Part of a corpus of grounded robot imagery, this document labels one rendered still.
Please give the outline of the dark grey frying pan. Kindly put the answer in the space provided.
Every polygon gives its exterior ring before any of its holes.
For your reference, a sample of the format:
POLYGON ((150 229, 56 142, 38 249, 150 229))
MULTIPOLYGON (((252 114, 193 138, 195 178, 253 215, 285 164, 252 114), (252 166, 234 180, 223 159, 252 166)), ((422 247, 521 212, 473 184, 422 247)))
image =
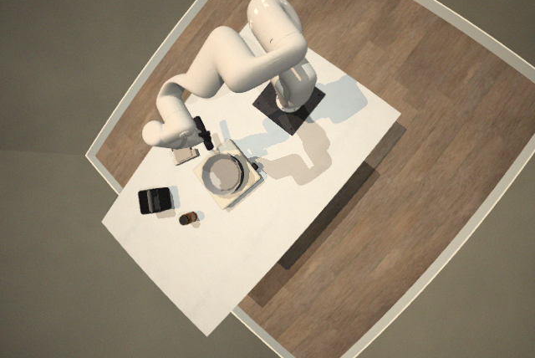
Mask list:
POLYGON ((215 154, 212 142, 203 143, 212 155, 202 167, 204 187, 213 195, 223 197, 234 192, 240 184, 242 173, 237 161, 228 154, 215 154))

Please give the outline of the small brown spice jar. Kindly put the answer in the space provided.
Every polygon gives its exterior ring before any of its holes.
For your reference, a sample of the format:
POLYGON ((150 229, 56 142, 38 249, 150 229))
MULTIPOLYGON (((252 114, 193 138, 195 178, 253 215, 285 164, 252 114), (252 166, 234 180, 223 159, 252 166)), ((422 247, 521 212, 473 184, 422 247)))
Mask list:
POLYGON ((189 212, 186 214, 183 214, 179 218, 179 223, 183 226, 188 225, 192 222, 195 222, 197 220, 197 215, 195 212, 189 212))

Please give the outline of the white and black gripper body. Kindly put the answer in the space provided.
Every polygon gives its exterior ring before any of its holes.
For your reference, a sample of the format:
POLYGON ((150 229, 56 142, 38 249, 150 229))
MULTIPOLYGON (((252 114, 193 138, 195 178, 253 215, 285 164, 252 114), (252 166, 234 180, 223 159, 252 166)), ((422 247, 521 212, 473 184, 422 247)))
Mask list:
POLYGON ((203 138, 199 137, 198 135, 198 133, 200 132, 200 130, 196 130, 191 136, 187 137, 187 141, 189 143, 190 148, 197 146, 204 141, 203 138))

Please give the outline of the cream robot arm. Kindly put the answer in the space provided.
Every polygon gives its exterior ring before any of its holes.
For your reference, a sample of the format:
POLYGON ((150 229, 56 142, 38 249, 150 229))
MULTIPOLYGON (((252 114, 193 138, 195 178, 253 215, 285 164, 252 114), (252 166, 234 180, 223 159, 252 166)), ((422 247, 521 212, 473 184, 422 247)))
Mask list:
POLYGON ((313 93, 317 75, 304 58, 308 44, 292 5, 287 0, 251 0, 247 21, 266 54, 256 57, 238 32, 221 26, 211 32, 187 73, 163 84, 156 106, 165 123, 148 122, 142 135, 149 146, 173 149, 174 166, 200 156, 187 141, 196 123, 181 98, 184 90, 210 99, 224 81, 232 92, 244 93, 270 80, 278 108, 288 113, 298 110, 313 93))

